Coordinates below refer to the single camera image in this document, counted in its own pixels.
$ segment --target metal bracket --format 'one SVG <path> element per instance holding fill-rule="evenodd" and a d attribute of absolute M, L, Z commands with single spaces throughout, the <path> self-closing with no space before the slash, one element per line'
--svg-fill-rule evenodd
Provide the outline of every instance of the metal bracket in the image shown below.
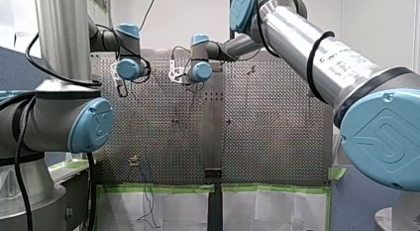
<path fill-rule="evenodd" d="M 129 166 L 130 167 L 139 167 L 140 166 L 140 158 L 137 155 L 134 155 L 132 158 L 129 158 Z"/>
<path fill-rule="evenodd" d="M 206 169 L 204 172 L 206 178 L 222 178 L 221 169 Z"/>

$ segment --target metal stand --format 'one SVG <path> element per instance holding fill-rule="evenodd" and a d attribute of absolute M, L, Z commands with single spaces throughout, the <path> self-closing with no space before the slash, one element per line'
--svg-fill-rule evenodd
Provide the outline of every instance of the metal stand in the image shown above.
<path fill-rule="evenodd" d="M 401 192 L 394 207 L 379 210 L 374 215 L 375 231 L 420 230 L 420 194 Z"/>

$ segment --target gray floor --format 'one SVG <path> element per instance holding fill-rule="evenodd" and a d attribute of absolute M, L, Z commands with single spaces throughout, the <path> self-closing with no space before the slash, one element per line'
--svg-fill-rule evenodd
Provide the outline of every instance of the gray floor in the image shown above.
<path fill-rule="evenodd" d="M 375 183 L 353 166 L 333 183 L 330 231 L 373 231 L 374 214 L 396 201 L 399 191 Z"/>

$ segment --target robotic arm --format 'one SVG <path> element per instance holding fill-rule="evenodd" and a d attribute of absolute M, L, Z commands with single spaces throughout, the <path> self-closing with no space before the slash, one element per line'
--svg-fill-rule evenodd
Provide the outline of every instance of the robotic arm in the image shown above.
<path fill-rule="evenodd" d="M 392 188 L 420 191 L 420 76 L 371 62 L 306 16 L 301 0 L 233 0 L 231 29 L 242 34 L 226 43 L 192 37 L 192 66 L 180 81 L 208 79 L 209 59 L 234 61 L 266 47 L 334 108 L 343 148 L 362 173 Z"/>
<path fill-rule="evenodd" d="M 44 153 L 91 154 L 106 143 L 113 124 L 113 107 L 101 97 L 101 83 L 92 81 L 90 52 L 119 53 L 113 73 L 116 85 L 150 74 L 140 56 L 137 26 L 98 30 L 87 17 L 86 0 L 36 4 L 43 65 L 32 60 L 29 51 L 27 58 L 51 77 L 35 91 L 0 92 L 2 230 L 66 228 L 66 191 L 53 183 Z"/>

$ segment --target white paper sheet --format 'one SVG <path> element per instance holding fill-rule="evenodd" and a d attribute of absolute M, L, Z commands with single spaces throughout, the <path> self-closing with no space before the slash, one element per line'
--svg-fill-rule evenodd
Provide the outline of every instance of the white paper sheet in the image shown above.
<path fill-rule="evenodd" d="M 155 227 L 150 215 L 154 202 Z M 98 201 L 100 231 L 207 230 L 208 193 L 105 193 Z M 149 221 L 138 221 L 142 216 Z"/>
<path fill-rule="evenodd" d="M 327 194 L 223 193 L 225 231 L 325 231 Z"/>

